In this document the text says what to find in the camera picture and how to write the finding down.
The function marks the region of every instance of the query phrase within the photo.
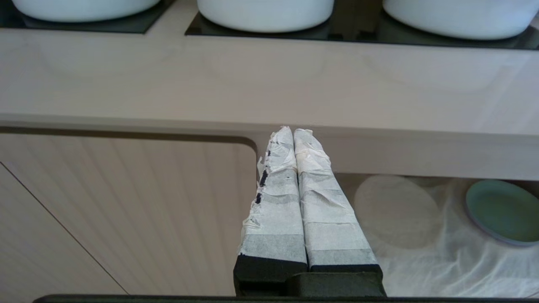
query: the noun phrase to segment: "green bowl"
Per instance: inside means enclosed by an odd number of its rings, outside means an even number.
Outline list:
[[[539,199],[499,180],[484,180],[466,193],[468,215],[494,238],[519,246],[539,244]]]

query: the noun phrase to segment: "countertop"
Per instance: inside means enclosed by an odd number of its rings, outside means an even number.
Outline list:
[[[0,29],[0,126],[539,135],[538,51],[185,36],[196,13],[177,0],[146,35]]]

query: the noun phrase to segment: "white tape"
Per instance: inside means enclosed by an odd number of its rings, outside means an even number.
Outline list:
[[[294,132],[305,247],[310,266],[377,264],[312,131]]]
[[[238,254],[307,263],[292,131],[273,133]]]

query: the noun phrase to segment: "cabinet door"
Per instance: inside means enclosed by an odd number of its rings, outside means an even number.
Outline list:
[[[125,294],[0,165],[0,302],[57,293]]]
[[[255,152],[238,143],[0,135],[6,165],[130,294],[234,295]]]

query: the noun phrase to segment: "white container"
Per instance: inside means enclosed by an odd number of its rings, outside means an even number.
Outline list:
[[[13,0],[19,11],[53,22],[93,22],[129,16],[160,0]]]
[[[235,30],[291,32],[326,21],[334,0],[198,0],[207,19]]]
[[[522,33],[539,0],[384,0],[393,18],[439,35],[491,40]]]

